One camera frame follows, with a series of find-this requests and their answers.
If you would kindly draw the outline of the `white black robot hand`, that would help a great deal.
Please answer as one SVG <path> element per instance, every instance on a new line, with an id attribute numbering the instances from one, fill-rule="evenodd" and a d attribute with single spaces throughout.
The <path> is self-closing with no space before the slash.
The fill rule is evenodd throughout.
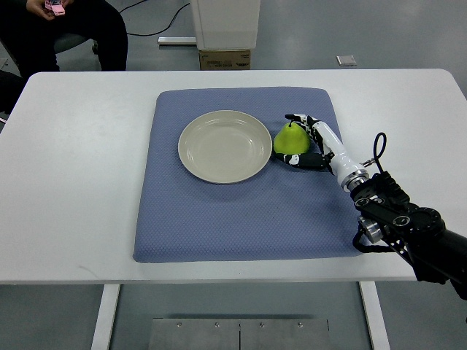
<path id="1" fill-rule="evenodd" d="M 323 170 L 327 168 L 337 178 L 343 190 L 350 192 L 369 180 L 368 171 L 361 163 L 354 161 L 347 153 L 340 138 L 327 123 L 305 114 L 286 114 L 285 118 L 302 128 L 317 145 L 320 153 L 302 154 L 278 153 L 274 156 L 295 168 Z"/>

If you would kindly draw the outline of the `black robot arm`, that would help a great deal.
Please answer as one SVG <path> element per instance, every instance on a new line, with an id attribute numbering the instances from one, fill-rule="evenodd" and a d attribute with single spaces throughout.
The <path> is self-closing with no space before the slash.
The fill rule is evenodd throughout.
<path id="1" fill-rule="evenodd" d="M 395 252 L 414 271 L 418 281 L 454 287 L 466 299 L 466 237 L 448 230 L 440 213 L 411 202 L 380 164 L 387 137 L 377 134 L 373 161 L 378 173 L 350 191 L 360 212 L 353 246 L 361 252 Z"/>

